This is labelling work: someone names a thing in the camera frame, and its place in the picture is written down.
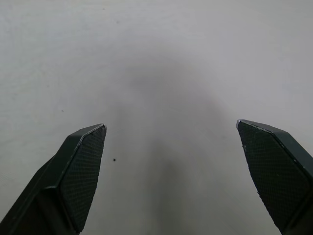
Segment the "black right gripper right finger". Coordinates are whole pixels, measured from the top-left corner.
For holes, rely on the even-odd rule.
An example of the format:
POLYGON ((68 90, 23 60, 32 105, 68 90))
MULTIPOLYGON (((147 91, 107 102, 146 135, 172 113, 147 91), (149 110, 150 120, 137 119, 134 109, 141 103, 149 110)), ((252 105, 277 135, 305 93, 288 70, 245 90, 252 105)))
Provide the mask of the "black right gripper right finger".
POLYGON ((258 195, 281 235, 313 235, 313 157, 288 132, 236 124, 258 195))

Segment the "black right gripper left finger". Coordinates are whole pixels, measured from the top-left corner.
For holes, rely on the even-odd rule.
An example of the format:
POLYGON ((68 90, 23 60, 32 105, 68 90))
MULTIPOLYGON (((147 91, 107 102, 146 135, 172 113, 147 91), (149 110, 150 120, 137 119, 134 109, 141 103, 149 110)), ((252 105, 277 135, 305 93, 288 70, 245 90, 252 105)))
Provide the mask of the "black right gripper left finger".
POLYGON ((79 235, 97 189, 107 128, 69 135, 0 222, 0 235, 79 235))

